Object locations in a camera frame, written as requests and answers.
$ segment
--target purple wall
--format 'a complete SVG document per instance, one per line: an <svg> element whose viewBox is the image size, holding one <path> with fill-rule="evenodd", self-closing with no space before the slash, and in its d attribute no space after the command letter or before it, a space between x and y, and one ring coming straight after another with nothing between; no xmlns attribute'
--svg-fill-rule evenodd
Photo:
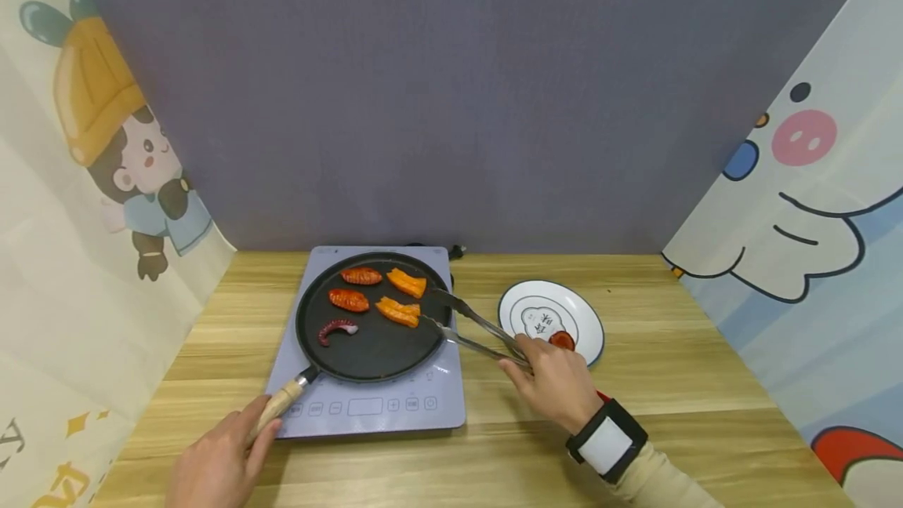
<svg viewBox="0 0 903 508"><path fill-rule="evenodd" d="M844 0L95 0L240 249L658 252Z"/></svg>

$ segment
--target white plate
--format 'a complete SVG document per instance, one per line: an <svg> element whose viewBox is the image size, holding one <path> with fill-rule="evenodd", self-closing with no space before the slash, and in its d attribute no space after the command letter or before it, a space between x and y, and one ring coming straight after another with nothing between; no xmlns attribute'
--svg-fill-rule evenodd
<svg viewBox="0 0 903 508"><path fill-rule="evenodd" d="M548 341L564 330L574 337L578 354L592 365L602 354L605 331L593 307L579 294L551 281L523 281L499 301L499 324L507 334L527 334Z"/></svg>

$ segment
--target table surface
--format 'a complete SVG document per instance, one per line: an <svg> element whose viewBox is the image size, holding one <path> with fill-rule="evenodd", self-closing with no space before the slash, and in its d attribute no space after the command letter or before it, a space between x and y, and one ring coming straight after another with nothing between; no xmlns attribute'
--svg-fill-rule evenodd
<svg viewBox="0 0 903 508"><path fill-rule="evenodd" d="M235 256L92 507L162 506L180 451L262 393L306 261ZM850 506L658 256L474 254L451 269L455 292L484 318L524 278L587 299L605 324L598 388L725 506ZM492 361L462 350L462 370L462 429L278 442L248 506L623 506L565 455L564 432L528 411Z"/></svg>

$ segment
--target metal tongs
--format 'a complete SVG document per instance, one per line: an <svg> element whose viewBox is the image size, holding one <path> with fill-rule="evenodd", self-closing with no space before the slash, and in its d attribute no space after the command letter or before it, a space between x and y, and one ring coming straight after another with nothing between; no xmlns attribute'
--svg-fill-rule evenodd
<svg viewBox="0 0 903 508"><path fill-rule="evenodd" d="M436 301L444 304L447 307L450 307L453 311L461 314L465 318L470 318L474 322L477 323L482 329L488 331L493 336L498 337L505 343L505 346L509 348L511 355L506 355L503 353L499 353L494 349L489 349L486 346L483 346L482 343L477 343L471 339L460 336L457 331L449 328L449 326L442 324L439 320L433 319L428 316L423 316L421 314L421 318L432 323L439 328L442 335L445 339L457 343L459 346L464 346L472 349L473 351L482 353L483 355L487 355L492 357L495 360L498 359L507 359L513 361L517 366L521 367L526 372L533 373L533 369L530 367L530 361L527 360L527 355L521 351L520 347L517 344L517 341L513 339L513 337L505 334L505 330L499 328L497 325L491 324L483 319L479 314L473 311L473 308L469 307L466 302L459 299L458 296L454 296L449 292L445 292L440 288L430 288L427 295L435 299Z"/></svg>

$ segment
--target pan handle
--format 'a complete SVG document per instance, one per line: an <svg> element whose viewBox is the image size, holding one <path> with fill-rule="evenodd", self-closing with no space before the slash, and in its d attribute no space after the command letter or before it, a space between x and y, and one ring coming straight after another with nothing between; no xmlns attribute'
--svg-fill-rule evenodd
<svg viewBox="0 0 903 508"><path fill-rule="evenodd" d="M316 365L311 365L307 369L299 372L298 376L287 382L283 388L273 393L273 396L271 396L270 400L267 402L267 406L263 408L263 414L261 414L260 419L257 420L257 425L254 426L254 430L251 430L251 433L248 435L249 447L254 443L257 434L263 431L263 428L266 427L268 423L271 423L271 421L279 418L280 415L283 415L288 407L298 400L298 397L304 393L304 390L307 389L319 375L320 369L318 369Z"/></svg>

